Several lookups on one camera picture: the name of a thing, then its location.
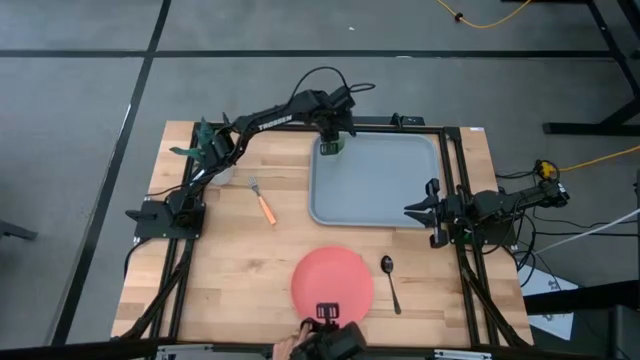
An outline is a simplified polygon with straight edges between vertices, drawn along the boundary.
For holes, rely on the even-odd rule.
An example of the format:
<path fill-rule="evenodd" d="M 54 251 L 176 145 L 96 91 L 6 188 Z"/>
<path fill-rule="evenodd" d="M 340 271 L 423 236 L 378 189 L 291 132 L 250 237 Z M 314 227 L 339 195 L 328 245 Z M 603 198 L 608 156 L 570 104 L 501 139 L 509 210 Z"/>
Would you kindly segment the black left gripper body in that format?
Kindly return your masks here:
<path fill-rule="evenodd" d="M 356 136 L 353 114 L 350 108 L 321 109 L 315 111 L 315 126 L 324 143 L 339 140 L 339 134 L 346 132 Z"/>

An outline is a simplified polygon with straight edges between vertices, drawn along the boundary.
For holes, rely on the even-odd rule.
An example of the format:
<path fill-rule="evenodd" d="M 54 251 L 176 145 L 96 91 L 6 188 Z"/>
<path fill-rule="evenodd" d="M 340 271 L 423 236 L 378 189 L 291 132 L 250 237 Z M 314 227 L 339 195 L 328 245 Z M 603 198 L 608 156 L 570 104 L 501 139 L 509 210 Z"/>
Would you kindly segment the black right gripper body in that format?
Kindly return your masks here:
<path fill-rule="evenodd" d="M 466 244 L 470 240 L 470 223 L 465 215 L 463 197 L 458 194 L 440 198 L 437 178 L 426 185 L 427 227 L 433 229 L 430 246 L 441 248 L 447 244 Z"/>

